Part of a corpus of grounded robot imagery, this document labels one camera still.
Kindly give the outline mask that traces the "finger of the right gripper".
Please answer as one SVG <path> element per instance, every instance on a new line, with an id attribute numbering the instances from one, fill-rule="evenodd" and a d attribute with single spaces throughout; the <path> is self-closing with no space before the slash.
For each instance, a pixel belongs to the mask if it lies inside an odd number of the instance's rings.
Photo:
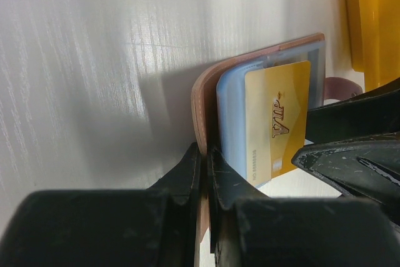
<path id="1" fill-rule="evenodd" d="M 345 196 L 377 202 L 399 226 L 398 132 L 306 145 L 292 164 Z"/>
<path id="2" fill-rule="evenodd" d="M 308 141 L 330 143 L 399 131 L 399 79 L 364 93 L 348 79 L 329 77 L 324 97 L 335 103 L 307 112 Z"/>

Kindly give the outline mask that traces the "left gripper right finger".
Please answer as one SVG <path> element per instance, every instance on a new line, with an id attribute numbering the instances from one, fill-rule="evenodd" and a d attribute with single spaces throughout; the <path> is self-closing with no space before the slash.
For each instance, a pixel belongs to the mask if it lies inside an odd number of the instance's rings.
<path id="1" fill-rule="evenodd" d="M 269 198 L 207 154 L 210 250 L 217 266 L 398 266 L 399 241 L 360 198 Z"/>

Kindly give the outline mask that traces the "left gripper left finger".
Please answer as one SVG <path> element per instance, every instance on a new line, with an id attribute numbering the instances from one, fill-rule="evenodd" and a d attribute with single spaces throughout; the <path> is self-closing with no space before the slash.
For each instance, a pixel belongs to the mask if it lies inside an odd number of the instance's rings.
<path id="1" fill-rule="evenodd" d="M 7 266 L 197 266 L 196 143 L 148 189 L 45 190 L 6 228 Z"/>

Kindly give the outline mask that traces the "yellow plastic bin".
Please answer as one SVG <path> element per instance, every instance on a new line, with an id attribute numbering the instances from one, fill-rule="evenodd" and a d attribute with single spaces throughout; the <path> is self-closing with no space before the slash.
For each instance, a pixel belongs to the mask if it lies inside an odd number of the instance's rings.
<path id="1" fill-rule="evenodd" d="M 352 68 L 370 91 L 399 78 L 399 0 L 346 0 Z"/>

